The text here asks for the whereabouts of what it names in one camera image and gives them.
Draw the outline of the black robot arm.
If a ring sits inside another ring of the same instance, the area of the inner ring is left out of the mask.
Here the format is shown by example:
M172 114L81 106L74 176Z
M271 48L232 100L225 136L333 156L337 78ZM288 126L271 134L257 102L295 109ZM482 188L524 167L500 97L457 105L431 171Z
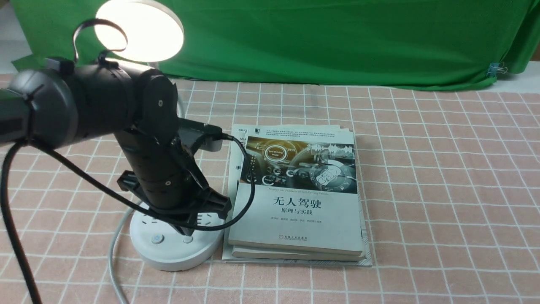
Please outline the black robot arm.
M65 58L47 61L1 90L1 146L56 150L112 134L131 168L119 188L144 202L147 215L183 235L201 230L200 214L226 219L231 199L209 185L194 156L220 150L228 135L179 117L178 90L168 77L114 61L82 67Z

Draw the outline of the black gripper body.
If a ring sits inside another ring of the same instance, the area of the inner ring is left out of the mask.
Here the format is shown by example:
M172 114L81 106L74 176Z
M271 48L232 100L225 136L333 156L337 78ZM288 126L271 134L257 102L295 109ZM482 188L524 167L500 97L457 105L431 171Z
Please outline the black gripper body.
M224 220L231 199L215 191L198 168L192 150L179 141L161 146L154 140L118 140L129 165L117 183L144 202L150 211L171 217L173 228L192 235L200 213Z

